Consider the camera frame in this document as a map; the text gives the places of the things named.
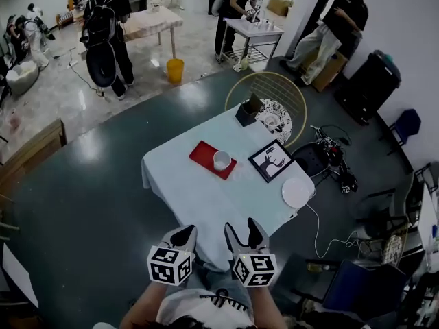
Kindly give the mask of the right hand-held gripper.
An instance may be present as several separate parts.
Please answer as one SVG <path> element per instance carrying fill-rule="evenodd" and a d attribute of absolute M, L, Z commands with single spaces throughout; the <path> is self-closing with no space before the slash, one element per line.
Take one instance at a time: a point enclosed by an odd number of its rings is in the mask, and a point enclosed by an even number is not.
<path fill-rule="evenodd" d="M 248 246 L 239 240 L 229 222 L 224 226 L 226 244 L 233 255 L 232 278 L 243 287 L 268 287 L 277 274 L 276 256 L 270 251 L 270 237 L 262 225 L 248 218 Z"/>

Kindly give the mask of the small white bowl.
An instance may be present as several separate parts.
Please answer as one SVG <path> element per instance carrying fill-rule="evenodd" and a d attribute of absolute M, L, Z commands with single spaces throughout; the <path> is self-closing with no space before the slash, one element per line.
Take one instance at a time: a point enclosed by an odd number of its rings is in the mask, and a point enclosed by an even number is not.
<path fill-rule="evenodd" d="M 269 131 L 274 131 L 280 125 L 280 119 L 275 114 L 267 114 L 263 123 Z"/>

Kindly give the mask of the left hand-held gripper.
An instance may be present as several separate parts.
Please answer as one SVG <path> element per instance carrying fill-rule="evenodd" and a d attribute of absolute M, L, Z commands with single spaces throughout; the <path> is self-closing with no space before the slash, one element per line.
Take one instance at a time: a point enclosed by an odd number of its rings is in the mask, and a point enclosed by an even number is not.
<path fill-rule="evenodd" d="M 162 237 L 160 247 L 152 246 L 147 257 L 150 280 L 169 286 L 185 282 L 193 272 L 197 236 L 195 225 L 180 226 Z"/>

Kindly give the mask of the person's white shirt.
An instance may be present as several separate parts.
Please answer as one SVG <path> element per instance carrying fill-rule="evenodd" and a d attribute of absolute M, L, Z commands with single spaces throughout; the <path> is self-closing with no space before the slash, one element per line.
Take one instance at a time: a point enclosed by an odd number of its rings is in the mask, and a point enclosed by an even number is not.
<path fill-rule="evenodd" d="M 170 325 L 181 318 L 194 319 L 207 329 L 246 329 L 254 326 L 248 309 L 240 312 L 225 305 L 218 308 L 199 295 L 214 294 L 204 289 L 185 289 L 167 296 L 161 304 L 156 321 Z"/>

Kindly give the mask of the clear flower shaped coaster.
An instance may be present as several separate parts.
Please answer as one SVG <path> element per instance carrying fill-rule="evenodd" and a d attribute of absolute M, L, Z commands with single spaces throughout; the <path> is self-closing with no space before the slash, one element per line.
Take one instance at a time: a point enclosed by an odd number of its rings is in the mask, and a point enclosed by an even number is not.
<path fill-rule="evenodd" d="M 243 182 L 247 180 L 252 180 L 254 178 L 255 172 L 254 167 L 248 160 L 248 154 L 245 152 L 235 152 L 233 158 L 237 161 L 237 164 L 232 170 L 231 178 L 235 182 Z"/>

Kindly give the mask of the white board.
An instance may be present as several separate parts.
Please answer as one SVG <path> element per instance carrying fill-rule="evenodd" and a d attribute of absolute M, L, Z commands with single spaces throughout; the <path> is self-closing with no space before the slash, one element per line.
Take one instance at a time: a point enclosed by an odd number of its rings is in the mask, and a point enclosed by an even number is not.
<path fill-rule="evenodd" d="M 23 295 L 36 308 L 39 308 L 38 299 L 33 290 L 28 271 L 22 266 L 5 243 L 3 244 L 2 267 Z"/>

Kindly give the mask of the black open box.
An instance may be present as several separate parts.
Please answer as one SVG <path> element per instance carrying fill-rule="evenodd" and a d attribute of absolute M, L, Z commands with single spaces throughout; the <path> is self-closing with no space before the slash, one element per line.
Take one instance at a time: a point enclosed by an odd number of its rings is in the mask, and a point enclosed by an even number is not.
<path fill-rule="evenodd" d="M 235 117 L 242 127 L 246 127 L 256 121 L 256 115 L 259 113 L 262 105 L 263 102 L 254 93 L 239 105 Z"/>

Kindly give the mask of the black trash bin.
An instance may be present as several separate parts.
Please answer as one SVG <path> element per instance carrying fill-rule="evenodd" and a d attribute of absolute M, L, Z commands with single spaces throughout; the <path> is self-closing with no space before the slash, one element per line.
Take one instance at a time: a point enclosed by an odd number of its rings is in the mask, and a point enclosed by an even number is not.
<path fill-rule="evenodd" d="M 334 97 L 356 122 L 368 125 L 400 84 L 401 73 L 392 58 L 375 50 L 347 83 L 336 90 Z"/>

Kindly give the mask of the spare gripper with red parts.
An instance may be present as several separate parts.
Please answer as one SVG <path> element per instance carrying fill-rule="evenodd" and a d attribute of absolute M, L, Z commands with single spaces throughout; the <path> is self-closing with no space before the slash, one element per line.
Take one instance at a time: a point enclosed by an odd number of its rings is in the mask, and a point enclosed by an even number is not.
<path fill-rule="evenodd" d="M 343 161 L 344 153 L 338 143 L 330 137 L 319 138 L 317 141 L 319 148 L 326 154 L 331 166 L 340 166 Z"/>

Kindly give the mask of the black framed deer picture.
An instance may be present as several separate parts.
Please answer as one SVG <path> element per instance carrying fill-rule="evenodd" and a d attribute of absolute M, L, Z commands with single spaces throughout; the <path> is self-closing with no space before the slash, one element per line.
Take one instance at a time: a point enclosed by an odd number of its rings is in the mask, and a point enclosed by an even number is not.
<path fill-rule="evenodd" d="M 291 154 L 277 140 L 273 140 L 265 147 L 248 158 L 250 164 L 261 177 L 270 183 L 293 163 Z"/>

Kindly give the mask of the white sink stand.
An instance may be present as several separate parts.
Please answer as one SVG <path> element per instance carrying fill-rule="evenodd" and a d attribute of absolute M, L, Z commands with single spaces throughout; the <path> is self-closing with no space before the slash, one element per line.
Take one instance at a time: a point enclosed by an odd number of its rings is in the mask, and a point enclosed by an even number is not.
<path fill-rule="evenodd" d="M 274 55 L 276 48 L 284 34 L 284 31 L 267 20 L 250 22 L 246 19 L 224 19 L 226 29 L 222 41 L 221 53 L 217 62 L 230 62 L 233 66 L 240 64 L 241 60 L 248 56 L 249 64 L 268 62 Z M 244 39 L 241 49 L 224 51 L 226 33 L 233 30 L 236 35 Z"/>

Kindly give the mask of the gray office chair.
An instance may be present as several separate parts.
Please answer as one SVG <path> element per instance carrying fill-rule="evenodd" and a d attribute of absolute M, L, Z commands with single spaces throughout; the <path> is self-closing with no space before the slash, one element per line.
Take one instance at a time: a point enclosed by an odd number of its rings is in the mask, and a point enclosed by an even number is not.
<path fill-rule="evenodd" d="M 411 172 L 395 187 L 371 193 L 359 203 L 357 232 L 362 241 L 388 239 L 412 221 L 419 211 L 421 185 Z"/>

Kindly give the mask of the light wooden table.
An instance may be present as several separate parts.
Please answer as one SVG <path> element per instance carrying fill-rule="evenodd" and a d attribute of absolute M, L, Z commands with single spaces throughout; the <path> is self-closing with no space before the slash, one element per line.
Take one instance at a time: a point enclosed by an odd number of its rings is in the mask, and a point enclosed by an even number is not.
<path fill-rule="evenodd" d="M 155 10 L 144 10 L 134 12 L 126 23 L 116 23 L 116 31 L 113 39 L 117 37 L 117 31 L 123 32 L 123 40 L 128 42 L 136 39 L 145 38 L 151 35 L 160 35 L 168 30 L 171 34 L 171 52 L 172 57 L 176 57 L 175 45 L 175 29 L 180 27 L 183 19 L 176 13 L 172 12 L 164 6 L 158 6 Z M 79 40 L 77 51 L 81 59 L 85 60 L 88 56 L 107 56 L 114 53 L 114 48 L 110 42 L 105 42 L 90 49 L 86 49 L 84 44 L 80 42 L 82 31 L 79 32 Z"/>

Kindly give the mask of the black white floral cushion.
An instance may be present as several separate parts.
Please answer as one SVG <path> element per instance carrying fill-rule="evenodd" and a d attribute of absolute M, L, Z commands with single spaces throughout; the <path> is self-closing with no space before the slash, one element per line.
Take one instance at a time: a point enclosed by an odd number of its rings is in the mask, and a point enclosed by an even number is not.
<path fill-rule="evenodd" d="M 267 114 L 275 114 L 280 119 L 280 125 L 274 131 L 269 131 L 265 125 L 264 127 L 281 144 L 285 144 L 289 140 L 293 128 L 292 119 L 288 111 L 285 109 L 285 107 L 282 104 L 280 104 L 275 100 L 262 99 L 261 101 L 263 102 L 263 105 L 259 113 L 256 115 L 256 120 L 264 125 L 263 123 L 264 117 Z"/>

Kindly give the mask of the table with pale blue cloth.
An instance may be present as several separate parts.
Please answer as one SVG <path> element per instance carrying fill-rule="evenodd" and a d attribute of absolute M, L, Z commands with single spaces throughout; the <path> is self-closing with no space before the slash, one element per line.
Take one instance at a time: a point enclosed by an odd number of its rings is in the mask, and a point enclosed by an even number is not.
<path fill-rule="evenodd" d="M 229 222 L 240 239 L 248 236 L 249 217 L 273 235 L 283 224 L 297 215 L 281 196 L 284 181 L 299 178 L 314 185 L 311 178 L 293 162 L 284 172 L 267 183 L 254 169 L 252 180 L 235 182 L 214 175 L 189 158 L 200 141 L 226 151 L 248 157 L 273 141 L 273 136 L 259 122 L 242 127 L 234 107 L 144 155 L 141 172 L 144 188 L 150 188 L 172 210 L 181 225 L 198 229 L 197 253 L 205 262 L 221 271 L 229 269 L 231 257 L 224 236 Z"/>

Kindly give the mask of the wooden slatted sofa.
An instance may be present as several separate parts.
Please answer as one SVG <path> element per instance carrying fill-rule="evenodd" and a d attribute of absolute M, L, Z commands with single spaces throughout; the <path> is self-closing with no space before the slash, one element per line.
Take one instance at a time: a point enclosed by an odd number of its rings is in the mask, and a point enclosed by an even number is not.
<path fill-rule="evenodd" d="M 88 0 L 68 0 L 67 11 L 56 15 L 58 29 L 70 23 L 82 23 L 87 2 Z"/>

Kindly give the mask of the black backpack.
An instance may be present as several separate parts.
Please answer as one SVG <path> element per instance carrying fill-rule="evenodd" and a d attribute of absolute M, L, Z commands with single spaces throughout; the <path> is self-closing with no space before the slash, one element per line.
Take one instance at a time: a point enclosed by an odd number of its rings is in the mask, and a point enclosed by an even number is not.
<path fill-rule="evenodd" d="M 84 22 L 80 42 L 86 49 L 98 46 L 110 40 L 116 31 L 116 14 L 109 6 L 112 0 L 103 0 L 98 3 L 97 0 L 89 0 L 88 8 L 90 14 Z"/>

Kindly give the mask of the spare black gripper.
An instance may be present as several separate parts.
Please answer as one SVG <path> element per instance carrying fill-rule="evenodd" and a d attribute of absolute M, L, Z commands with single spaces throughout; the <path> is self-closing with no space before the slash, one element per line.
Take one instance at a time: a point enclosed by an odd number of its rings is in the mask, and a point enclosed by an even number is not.
<path fill-rule="evenodd" d="M 357 179 L 344 162 L 339 166 L 339 183 L 343 194 L 357 192 Z"/>

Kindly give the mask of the red tray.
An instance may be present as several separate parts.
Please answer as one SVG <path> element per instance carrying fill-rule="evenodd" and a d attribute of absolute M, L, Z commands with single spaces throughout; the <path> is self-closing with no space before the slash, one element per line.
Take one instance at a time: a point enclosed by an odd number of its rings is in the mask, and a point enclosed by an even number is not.
<path fill-rule="evenodd" d="M 223 180 L 227 180 L 233 172 L 233 169 L 236 167 L 237 161 L 234 158 L 231 158 L 230 164 L 225 168 L 225 170 L 218 171 L 214 167 L 214 155 L 218 151 L 218 149 L 212 147 L 205 141 L 200 141 L 195 146 L 195 149 L 189 154 L 189 158 L 213 173 L 214 175 L 220 177 Z"/>

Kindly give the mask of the yellow bucket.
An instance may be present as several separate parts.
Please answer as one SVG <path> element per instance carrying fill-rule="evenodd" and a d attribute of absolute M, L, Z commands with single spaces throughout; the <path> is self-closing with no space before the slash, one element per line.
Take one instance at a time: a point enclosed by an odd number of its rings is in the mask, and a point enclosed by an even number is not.
<path fill-rule="evenodd" d="M 184 61 L 179 58 L 172 58 L 167 62 L 167 77 L 171 84 L 181 83 L 184 67 Z"/>

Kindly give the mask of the white beanbag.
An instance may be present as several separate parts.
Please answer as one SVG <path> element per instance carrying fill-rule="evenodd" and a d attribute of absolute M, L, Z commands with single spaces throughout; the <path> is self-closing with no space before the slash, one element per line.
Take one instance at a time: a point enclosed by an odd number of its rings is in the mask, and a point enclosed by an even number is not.
<path fill-rule="evenodd" d="M 32 87 L 38 76 L 37 64 L 30 60 L 11 68 L 6 75 L 6 82 L 13 95 L 22 95 Z"/>

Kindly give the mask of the person's left forearm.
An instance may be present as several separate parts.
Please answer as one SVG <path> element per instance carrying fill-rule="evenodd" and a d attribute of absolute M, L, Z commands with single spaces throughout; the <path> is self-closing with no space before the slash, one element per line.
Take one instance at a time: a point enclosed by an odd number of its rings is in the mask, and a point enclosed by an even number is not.
<path fill-rule="evenodd" d="M 119 329 L 152 329 L 168 286 L 151 282 L 123 317 Z"/>

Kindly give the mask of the person's blue jeans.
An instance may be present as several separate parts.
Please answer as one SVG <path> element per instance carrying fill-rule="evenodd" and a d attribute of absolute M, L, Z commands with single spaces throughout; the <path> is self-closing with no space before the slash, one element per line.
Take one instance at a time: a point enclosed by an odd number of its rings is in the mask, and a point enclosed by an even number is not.
<path fill-rule="evenodd" d="M 229 297 L 248 308 L 252 308 L 248 291 L 238 279 L 233 279 L 231 270 L 226 272 L 213 271 L 208 268 L 206 263 L 203 265 L 196 263 L 194 270 L 206 290 L 214 293 L 217 293 L 220 289 L 227 290 Z"/>

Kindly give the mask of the small blue chair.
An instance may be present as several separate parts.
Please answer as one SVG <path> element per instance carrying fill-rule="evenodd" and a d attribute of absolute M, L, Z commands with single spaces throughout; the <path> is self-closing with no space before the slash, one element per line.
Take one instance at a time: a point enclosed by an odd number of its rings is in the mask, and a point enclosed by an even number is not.
<path fill-rule="evenodd" d="M 421 127 L 421 118 L 415 109 L 404 110 L 398 119 L 383 131 L 379 141 L 385 138 L 392 138 L 392 148 L 387 156 L 392 155 L 406 145 L 409 138 L 419 133 Z"/>

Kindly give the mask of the dark lidded bin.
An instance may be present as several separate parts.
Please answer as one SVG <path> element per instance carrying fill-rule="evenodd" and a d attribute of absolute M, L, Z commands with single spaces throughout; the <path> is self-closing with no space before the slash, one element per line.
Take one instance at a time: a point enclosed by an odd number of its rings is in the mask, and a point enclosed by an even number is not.
<path fill-rule="evenodd" d="M 342 45 L 339 48 L 339 52 L 346 58 L 350 59 L 356 49 L 358 48 L 358 45 L 360 44 L 362 40 L 362 33 L 358 32 L 356 30 L 352 31 L 350 35 L 346 38 L 346 40 L 342 43 Z"/>

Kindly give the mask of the brown cardboard box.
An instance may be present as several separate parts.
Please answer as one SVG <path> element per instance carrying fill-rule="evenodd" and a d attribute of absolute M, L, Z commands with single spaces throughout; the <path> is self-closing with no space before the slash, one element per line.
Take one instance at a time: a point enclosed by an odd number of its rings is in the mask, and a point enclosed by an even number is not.
<path fill-rule="evenodd" d="M 287 16 L 293 4 L 292 0 L 269 0 L 267 9 L 278 16 Z"/>
<path fill-rule="evenodd" d="M 307 72 L 309 65 L 316 59 L 317 55 L 318 50 L 316 49 L 309 54 L 305 61 L 302 62 L 299 70 L 303 75 Z M 331 56 L 326 66 L 321 70 L 319 75 L 314 79 L 314 81 L 312 81 L 311 85 L 319 93 L 322 92 L 342 71 L 347 62 L 348 59 L 339 51 L 336 51 Z"/>

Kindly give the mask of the chair with patterned cushion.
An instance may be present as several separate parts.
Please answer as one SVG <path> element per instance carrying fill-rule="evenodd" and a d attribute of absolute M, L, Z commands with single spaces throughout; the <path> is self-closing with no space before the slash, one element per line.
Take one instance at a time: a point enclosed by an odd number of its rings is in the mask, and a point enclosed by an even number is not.
<path fill-rule="evenodd" d="M 407 241 L 407 235 L 410 228 L 410 223 L 405 222 L 401 227 L 391 231 L 386 240 L 381 254 L 382 265 L 398 266 Z"/>

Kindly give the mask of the dark blue chair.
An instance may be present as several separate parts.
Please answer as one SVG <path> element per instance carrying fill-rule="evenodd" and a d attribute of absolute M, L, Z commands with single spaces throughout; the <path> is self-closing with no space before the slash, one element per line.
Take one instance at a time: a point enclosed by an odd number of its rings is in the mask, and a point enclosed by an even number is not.
<path fill-rule="evenodd" d="M 334 273 L 331 282 L 322 298 L 295 288 L 290 289 L 291 293 L 315 301 L 327 310 L 355 313 L 364 320 L 394 311 L 407 282 L 405 273 L 391 264 L 364 267 L 350 260 L 305 262 L 321 269 L 328 267 Z"/>

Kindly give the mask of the white cup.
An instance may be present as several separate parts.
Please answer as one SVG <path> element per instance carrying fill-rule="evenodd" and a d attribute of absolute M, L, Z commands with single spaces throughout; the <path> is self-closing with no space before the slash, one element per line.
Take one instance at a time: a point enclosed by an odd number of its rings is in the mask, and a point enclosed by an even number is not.
<path fill-rule="evenodd" d="M 225 151 L 217 151 L 213 155 L 213 167 L 216 171 L 224 171 L 231 164 L 231 157 Z"/>

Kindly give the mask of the white plate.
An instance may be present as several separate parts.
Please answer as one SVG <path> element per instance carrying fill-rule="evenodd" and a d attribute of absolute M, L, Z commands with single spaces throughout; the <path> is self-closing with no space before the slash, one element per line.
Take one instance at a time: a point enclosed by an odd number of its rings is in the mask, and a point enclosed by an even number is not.
<path fill-rule="evenodd" d="M 300 209 L 308 203 L 315 191 L 313 184 L 309 186 L 299 178 L 290 178 L 284 181 L 281 196 L 290 208 Z"/>

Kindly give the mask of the white desk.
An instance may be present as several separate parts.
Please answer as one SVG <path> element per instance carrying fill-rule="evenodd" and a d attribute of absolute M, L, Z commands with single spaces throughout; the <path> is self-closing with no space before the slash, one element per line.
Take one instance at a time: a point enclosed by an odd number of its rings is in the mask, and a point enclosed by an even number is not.
<path fill-rule="evenodd" d="M 433 230 L 434 226 L 437 225 L 438 219 L 429 189 L 426 184 L 423 184 L 423 196 L 418 218 L 418 233 L 428 267 L 431 265 L 431 255 L 434 252 L 435 237 L 433 236 Z"/>

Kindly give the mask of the person's right forearm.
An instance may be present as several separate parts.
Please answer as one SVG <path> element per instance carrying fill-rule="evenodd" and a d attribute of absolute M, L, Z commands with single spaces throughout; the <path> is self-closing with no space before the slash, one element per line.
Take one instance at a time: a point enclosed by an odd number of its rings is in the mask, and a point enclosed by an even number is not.
<path fill-rule="evenodd" d="M 248 293 L 254 324 L 258 329 L 287 329 L 285 320 L 267 287 L 248 288 Z"/>

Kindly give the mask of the wooden bench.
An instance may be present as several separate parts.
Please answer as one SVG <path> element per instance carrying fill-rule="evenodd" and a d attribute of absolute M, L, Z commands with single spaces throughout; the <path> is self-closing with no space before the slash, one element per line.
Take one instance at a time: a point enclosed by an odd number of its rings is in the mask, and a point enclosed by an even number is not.
<path fill-rule="evenodd" d="M 13 184 L 67 144 L 61 118 L 52 121 L 0 166 L 0 186 Z"/>

